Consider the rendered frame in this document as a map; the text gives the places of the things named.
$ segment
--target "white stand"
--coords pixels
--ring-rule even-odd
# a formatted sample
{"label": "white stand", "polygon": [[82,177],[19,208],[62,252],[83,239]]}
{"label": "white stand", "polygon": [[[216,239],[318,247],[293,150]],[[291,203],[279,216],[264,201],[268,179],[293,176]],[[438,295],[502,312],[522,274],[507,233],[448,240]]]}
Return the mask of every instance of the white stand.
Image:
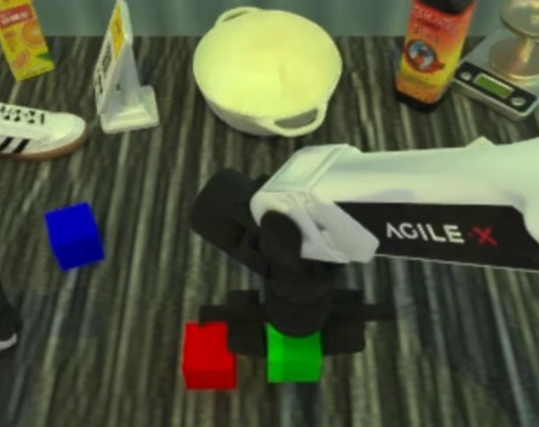
{"label": "white stand", "polygon": [[158,124],[155,91],[151,86],[140,85],[133,50],[127,49],[117,88],[101,112],[101,129],[104,133],[121,133]]}

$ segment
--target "red cube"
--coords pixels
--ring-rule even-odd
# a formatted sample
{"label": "red cube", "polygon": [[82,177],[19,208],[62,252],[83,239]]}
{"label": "red cube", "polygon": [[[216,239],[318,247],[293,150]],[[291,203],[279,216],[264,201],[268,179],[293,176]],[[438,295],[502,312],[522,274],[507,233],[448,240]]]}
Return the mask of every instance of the red cube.
{"label": "red cube", "polygon": [[182,375],[187,389],[236,389],[236,355],[229,352],[227,337],[223,322],[185,325]]}

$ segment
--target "red x logo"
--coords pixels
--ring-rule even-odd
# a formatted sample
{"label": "red x logo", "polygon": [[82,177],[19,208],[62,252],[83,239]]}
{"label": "red x logo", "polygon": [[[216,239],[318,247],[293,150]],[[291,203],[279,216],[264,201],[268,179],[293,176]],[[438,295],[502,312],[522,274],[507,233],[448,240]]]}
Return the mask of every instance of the red x logo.
{"label": "red x logo", "polygon": [[473,227],[469,233],[470,238],[477,238],[477,243],[479,245],[491,245],[497,246],[497,241],[491,236],[493,229],[487,227],[486,229],[480,229],[478,227]]}

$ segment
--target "yellow carton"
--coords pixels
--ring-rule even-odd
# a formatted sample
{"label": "yellow carton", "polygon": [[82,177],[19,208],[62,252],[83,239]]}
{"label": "yellow carton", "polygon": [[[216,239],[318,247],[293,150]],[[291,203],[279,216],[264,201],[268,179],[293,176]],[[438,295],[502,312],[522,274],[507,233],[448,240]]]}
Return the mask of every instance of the yellow carton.
{"label": "yellow carton", "polygon": [[17,81],[54,69],[32,0],[0,0],[0,43]]}

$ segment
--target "wood grain surface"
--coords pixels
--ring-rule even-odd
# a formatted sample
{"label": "wood grain surface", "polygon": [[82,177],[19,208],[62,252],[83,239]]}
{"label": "wood grain surface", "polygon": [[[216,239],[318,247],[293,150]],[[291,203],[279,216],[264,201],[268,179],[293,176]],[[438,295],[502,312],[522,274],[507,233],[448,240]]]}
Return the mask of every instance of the wood grain surface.
{"label": "wood grain surface", "polygon": [[[539,275],[507,270],[351,265],[344,286],[369,302],[393,294],[398,307],[398,321],[367,329],[366,351],[328,359],[320,384],[267,384],[262,360],[240,359],[237,391],[185,390],[184,322],[229,289],[260,284],[189,230],[215,171],[271,173],[307,144],[375,151],[539,135],[539,108],[515,124],[456,93],[428,116],[395,102],[400,42],[339,39],[345,70],[326,124],[296,141],[214,118],[191,74],[196,38],[137,40],[162,124],[116,136],[94,114],[101,39],[51,39],[56,71],[22,84],[0,52],[0,101],[77,113],[90,126],[70,157],[0,161],[0,275],[24,322],[19,346],[0,355],[0,427],[539,427]],[[43,215],[81,201],[93,206],[107,259],[62,273]]]}

